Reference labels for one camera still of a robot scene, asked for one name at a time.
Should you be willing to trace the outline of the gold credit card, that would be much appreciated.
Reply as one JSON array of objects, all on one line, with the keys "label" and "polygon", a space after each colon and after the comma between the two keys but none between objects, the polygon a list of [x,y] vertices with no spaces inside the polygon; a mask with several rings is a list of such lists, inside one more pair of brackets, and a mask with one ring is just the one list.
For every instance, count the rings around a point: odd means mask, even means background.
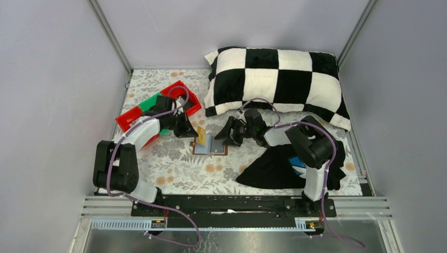
[{"label": "gold credit card", "polygon": [[202,146],[206,146],[206,143],[207,143],[206,130],[204,128],[198,126],[197,132],[198,132],[197,143]]}]

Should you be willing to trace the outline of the brown leather card holder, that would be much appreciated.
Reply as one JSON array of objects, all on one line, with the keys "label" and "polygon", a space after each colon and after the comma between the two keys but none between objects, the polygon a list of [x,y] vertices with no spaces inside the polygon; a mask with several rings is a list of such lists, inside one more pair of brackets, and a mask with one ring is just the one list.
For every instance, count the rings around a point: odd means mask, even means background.
[{"label": "brown leather card holder", "polygon": [[198,143],[198,138],[190,142],[193,155],[228,155],[228,146],[222,140],[215,140],[215,136],[211,134],[207,134],[205,140],[206,145]]}]

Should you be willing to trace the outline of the green plastic bin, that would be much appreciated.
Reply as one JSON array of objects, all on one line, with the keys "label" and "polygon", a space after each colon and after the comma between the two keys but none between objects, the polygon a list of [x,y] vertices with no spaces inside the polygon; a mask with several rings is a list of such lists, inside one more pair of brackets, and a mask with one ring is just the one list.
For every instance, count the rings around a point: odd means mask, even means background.
[{"label": "green plastic bin", "polygon": [[140,116],[143,116],[144,112],[148,111],[151,107],[153,107],[156,104],[157,97],[161,96],[162,94],[160,92],[156,93],[155,95],[149,97],[145,101],[141,102],[138,107],[141,109],[142,113]]}]

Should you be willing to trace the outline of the black shirt blue white print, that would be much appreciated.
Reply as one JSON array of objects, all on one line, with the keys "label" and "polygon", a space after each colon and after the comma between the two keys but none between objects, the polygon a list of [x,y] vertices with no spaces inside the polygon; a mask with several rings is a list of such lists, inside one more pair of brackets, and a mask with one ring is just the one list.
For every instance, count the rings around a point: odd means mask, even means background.
[{"label": "black shirt blue white print", "polygon": [[[342,171],[346,158],[344,144],[337,141],[336,145],[336,157],[328,172],[328,190],[339,190],[341,180],[346,177],[346,174]],[[261,189],[303,188],[306,180],[300,177],[290,164],[294,155],[295,151],[290,144],[268,148],[236,178],[236,182],[244,186]]]}]

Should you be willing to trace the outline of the red bin with cards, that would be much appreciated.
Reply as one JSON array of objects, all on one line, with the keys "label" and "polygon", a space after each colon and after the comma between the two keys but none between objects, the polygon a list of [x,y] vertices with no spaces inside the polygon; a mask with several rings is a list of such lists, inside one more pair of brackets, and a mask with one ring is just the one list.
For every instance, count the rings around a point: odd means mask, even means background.
[{"label": "red bin with cards", "polygon": [[135,149],[139,151],[147,143],[158,138],[161,131],[158,119],[151,119],[143,123],[149,116],[142,116],[142,113],[142,109],[136,106],[117,117],[115,120],[121,132],[115,135],[113,142],[118,142],[124,137],[121,144],[133,144]]}]

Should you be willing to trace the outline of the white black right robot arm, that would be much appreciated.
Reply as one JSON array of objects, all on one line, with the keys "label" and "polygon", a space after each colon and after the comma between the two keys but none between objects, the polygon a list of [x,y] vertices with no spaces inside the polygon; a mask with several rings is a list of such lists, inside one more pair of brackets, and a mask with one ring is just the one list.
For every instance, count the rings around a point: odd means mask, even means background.
[{"label": "white black right robot arm", "polygon": [[303,164],[305,175],[303,187],[304,214],[315,217],[323,211],[323,200],[328,191],[328,175],[330,167],[337,155],[336,140],[311,115],[300,121],[283,125],[268,126],[256,109],[249,109],[236,118],[230,116],[215,136],[215,140],[224,145],[239,147],[244,139],[253,139],[260,147],[269,151],[287,148],[289,154],[285,156],[285,164],[298,173],[300,168],[293,165],[291,160],[298,158]]}]

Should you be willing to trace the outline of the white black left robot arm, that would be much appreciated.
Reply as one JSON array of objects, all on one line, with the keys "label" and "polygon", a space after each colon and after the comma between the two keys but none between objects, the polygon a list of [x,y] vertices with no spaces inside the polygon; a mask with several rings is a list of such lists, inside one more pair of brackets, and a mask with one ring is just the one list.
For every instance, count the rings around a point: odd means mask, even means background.
[{"label": "white black left robot arm", "polygon": [[155,104],[138,117],[137,123],[114,141],[100,141],[96,147],[93,184],[112,196],[125,195],[143,201],[143,210],[152,217],[163,212],[159,189],[139,178],[137,153],[162,130],[177,138],[195,138],[182,104],[168,96],[158,96]]}]

